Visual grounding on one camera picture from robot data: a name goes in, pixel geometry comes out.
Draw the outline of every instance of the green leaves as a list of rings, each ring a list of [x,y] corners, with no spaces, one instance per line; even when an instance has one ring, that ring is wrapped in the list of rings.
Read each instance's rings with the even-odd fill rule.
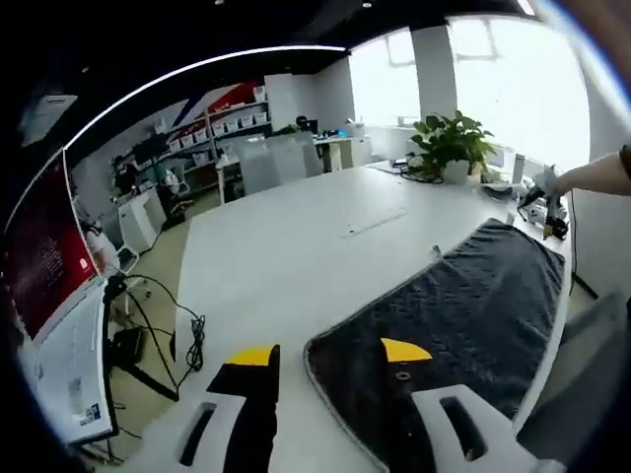
[[[427,123],[430,130],[436,130],[441,124],[441,119],[436,115],[429,115],[425,118],[425,123]]]
[[[484,141],[493,134],[481,127],[482,123],[460,110],[456,110],[454,119],[432,114],[425,123],[414,123],[419,134],[411,140],[422,150],[423,168],[438,175],[451,161],[469,161],[472,168],[477,163],[485,167],[484,156],[495,154],[495,150]]]

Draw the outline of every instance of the hand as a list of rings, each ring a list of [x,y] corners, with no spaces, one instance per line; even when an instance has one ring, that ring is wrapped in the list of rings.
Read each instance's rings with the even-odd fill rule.
[[[534,185],[545,192],[549,196],[559,195],[560,189],[558,185],[559,178],[554,172],[554,167],[546,166],[543,172],[534,177]]]

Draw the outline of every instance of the white flower pot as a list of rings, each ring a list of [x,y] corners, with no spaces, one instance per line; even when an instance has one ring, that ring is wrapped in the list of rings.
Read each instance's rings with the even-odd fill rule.
[[[447,184],[464,185],[469,174],[469,161],[449,161],[443,169],[443,179]]]

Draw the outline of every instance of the white storage box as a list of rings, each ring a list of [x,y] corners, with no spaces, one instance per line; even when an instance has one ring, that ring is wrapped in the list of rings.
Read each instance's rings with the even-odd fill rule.
[[[226,120],[226,129],[228,133],[239,130],[239,124],[236,120]]]
[[[193,153],[193,160],[196,166],[204,166],[208,163],[208,153]]]
[[[256,124],[257,125],[262,125],[264,123],[267,123],[267,112],[266,111],[262,111],[260,113],[257,113],[254,116],[254,119],[256,120]]]
[[[254,90],[254,99],[256,101],[265,101],[265,86],[255,87]]]
[[[224,128],[224,122],[223,121],[217,121],[215,123],[213,123],[213,133],[215,134],[215,136],[221,136],[224,133],[226,133],[225,131],[226,129]]]
[[[242,116],[241,117],[241,127],[242,128],[248,128],[250,126],[252,126],[254,124],[254,116],[253,115],[247,115],[247,116]]]
[[[172,153],[179,151],[181,149],[181,143],[179,142],[179,140],[173,140],[169,143],[169,149],[172,151]]]
[[[180,138],[180,141],[181,141],[181,146],[183,148],[189,148],[189,147],[191,147],[191,146],[193,146],[195,144],[195,142],[193,141],[193,135],[192,134],[186,135],[186,136],[182,136]]]
[[[202,128],[201,130],[197,130],[195,132],[195,143],[203,143],[208,140],[208,133],[206,132],[206,128]]]

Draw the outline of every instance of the ceiling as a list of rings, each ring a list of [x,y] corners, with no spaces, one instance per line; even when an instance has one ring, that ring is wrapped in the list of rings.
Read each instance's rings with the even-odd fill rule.
[[[50,93],[78,98],[44,139],[23,150],[19,166],[33,175],[50,154],[118,99],[177,68],[227,52],[285,44],[353,47],[409,26],[442,24],[445,16],[471,12],[519,13],[513,0],[208,0],[164,7],[89,4],[71,13],[27,11],[31,50],[18,60],[24,76],[20,105],[35,107]],[[265,74],[317,72],[339,52],[269,53],[207,65],[175,76],[108,114],[72,147],[76,162],[139,119],[191,93]]]

